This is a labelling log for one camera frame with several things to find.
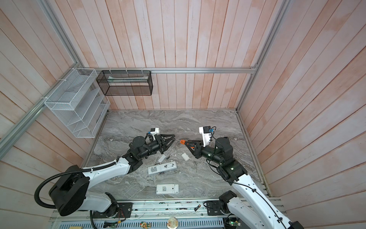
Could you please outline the orange black screwdriver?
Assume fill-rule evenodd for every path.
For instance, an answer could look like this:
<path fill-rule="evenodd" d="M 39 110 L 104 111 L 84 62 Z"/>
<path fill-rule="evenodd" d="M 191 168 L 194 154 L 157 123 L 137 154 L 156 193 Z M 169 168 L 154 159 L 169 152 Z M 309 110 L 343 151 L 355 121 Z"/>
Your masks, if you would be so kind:
<path fill-rule="evenodd" d="M 188 140 L 177 140 L 180 144 L 185 145 L 188 148 L 195 148 L 195 143 L 193 141 L 188 141 Z"/>

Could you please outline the black gold AAA battery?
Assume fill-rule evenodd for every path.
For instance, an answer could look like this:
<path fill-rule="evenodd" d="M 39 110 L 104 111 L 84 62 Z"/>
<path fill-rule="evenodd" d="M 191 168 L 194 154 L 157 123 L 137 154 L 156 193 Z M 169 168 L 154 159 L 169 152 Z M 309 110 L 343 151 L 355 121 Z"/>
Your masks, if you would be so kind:
<path fill-rule="evenodd" d="M 197 207 L 194 208 L 194 211 L 198 211 L 201 208 L 201 204 L 199 204 Z"/>

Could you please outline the white battery cover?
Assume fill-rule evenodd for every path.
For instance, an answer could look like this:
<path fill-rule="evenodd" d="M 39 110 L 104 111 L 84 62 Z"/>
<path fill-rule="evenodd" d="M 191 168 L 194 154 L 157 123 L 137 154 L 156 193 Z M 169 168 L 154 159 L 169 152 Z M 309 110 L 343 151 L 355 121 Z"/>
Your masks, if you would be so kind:
<path fill-rule="evenodd" d="M 164 159 L 166 158 L 166 155 L 162 155 L 160 158 L 159 158 L 159 160 L 158 160 L 158 162 L 159 163 L 162 163 L 163 161 L 164 161 Z"/>

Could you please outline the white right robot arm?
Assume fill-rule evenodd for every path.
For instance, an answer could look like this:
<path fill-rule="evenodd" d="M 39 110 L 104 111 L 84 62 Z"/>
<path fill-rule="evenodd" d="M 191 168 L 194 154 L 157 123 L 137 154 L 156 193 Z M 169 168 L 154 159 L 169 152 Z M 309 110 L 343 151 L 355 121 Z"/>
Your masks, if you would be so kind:
<path fill-rule="evenodd" d="M 232 191 L 219 197 L 225 211 L 235 215 L 251 229 L 302 229 L 298 221 L 291 221 L 254 183 L 248 171 L 233 155 L 233 147 L 227 137 L 215 140 L 215 146 L 205 145 L 203 141 L 185 141 L 184 145 L 192 155 L 199 159 L 206 158 L 214 162 L 217 173 L 225 182 L 245 198 L 250 207 Z"/>

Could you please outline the white wide remote cover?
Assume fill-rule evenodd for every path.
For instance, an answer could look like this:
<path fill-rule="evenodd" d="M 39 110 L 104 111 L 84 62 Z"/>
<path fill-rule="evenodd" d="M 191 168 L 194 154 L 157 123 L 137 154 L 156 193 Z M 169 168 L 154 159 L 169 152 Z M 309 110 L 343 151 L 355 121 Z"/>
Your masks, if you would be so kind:
<path fill-rule="evenodd" d="M 190 159 L 190 157 L 186 154 L 186 153 L 183 153 L 182 154 L 182 158 L 185 160 L 185 161 L 188 161 Z"/>

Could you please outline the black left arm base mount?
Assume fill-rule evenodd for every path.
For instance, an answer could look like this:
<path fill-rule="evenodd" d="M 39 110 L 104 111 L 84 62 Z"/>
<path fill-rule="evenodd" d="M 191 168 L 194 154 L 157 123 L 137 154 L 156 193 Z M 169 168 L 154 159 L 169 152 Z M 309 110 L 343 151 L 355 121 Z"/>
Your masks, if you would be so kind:
<path fill-rule="evenodd" d="M 122 219 L 127 219 L 131 217 L 132 213 L 132 202 L 120 202 L 118 203 L 118 217 Z"/>

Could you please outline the white slim remote control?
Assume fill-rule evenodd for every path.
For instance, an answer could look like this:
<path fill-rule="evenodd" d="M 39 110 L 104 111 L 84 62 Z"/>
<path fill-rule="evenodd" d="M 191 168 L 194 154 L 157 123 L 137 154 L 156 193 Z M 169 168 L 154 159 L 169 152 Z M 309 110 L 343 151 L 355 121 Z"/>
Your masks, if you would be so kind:
<path fill-rule="evenodd" d="M 172 161 L 148 167 L 148 174 L 149 175 L 161 174 L 175 169 L 177 169 L 177 163 L 175 161 Z"/>

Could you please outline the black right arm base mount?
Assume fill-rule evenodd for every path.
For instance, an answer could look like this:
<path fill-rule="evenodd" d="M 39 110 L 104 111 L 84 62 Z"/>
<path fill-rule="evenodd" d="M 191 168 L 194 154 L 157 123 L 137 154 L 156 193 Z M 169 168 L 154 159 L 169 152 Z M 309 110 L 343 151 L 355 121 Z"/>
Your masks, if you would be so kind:
<path fill-rule="evenodd" d="M 210 200 L 204 203 L 207 208 L 207 214 L 209 216 L 219 216 L 219 215 L 234 215 L 236 217 L 244 216 L 246 205 L 241 201 L 231 200 Z"/>

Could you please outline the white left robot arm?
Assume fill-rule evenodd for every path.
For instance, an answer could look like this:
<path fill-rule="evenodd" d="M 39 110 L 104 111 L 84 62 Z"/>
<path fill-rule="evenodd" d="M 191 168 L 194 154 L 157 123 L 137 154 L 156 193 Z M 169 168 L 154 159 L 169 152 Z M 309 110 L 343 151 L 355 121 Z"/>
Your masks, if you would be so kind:
<path fill-rule="evenodd" d="M 119 206 L 111 193 L 94 193 L 90 189 L 113 177 L 136 171 L 144 158 L 167 151 L 175 141 L 175 136 L 155 135 L 150 143 L 146 140 L 143 136 L 135 137 L 127 153 L 111 163 L 83 169 L 69 167 L 49 191 L 58 213 L 68 216 L 76 211 L 96 211 L 107 217 L 117 215 Z"/>

